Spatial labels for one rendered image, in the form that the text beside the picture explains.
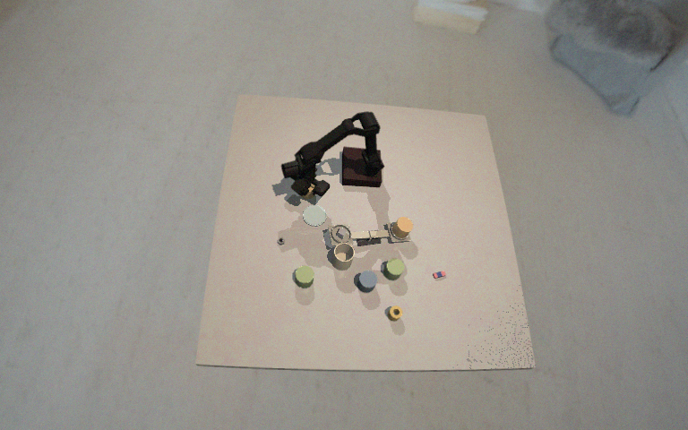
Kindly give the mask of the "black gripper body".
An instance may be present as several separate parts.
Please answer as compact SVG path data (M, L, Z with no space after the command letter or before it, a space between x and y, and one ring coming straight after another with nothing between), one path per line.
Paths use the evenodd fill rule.
M324 180L318 181L315 179L316 177L316 172L317 168L315 168L315 171L311 175L306 175L302 171L300 175L302 175L302 178L309 180L310 184L315 185L314 192L318 194L319 196L324 196L324 194L330 189L330 184L325 182Z

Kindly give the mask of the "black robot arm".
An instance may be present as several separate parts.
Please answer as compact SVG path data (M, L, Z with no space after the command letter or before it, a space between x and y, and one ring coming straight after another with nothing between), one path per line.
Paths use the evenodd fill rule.
M357 128L353 123L359 120L363 129ZM377 151L376 135L380 132L379 125L374 112L360 112L353 117L342 121L341 125L337 126L331 132L327 133L317 142L309 142L300 148L294 155L295 160L282 163L281 170L285 178L291 176L298 176L298 179L292 184L291 189L301 196L306 196L311 187L309 180L302 178L300 171L306 175L311 175L315 171L315 165L321 163L321 158L333 145L341 140L344 140L349 135L358 135L365 137L365 149L362 150L362 157L365 161L364 175L378 176L378 171L385 166ZM301 157L302 155L302 157Z

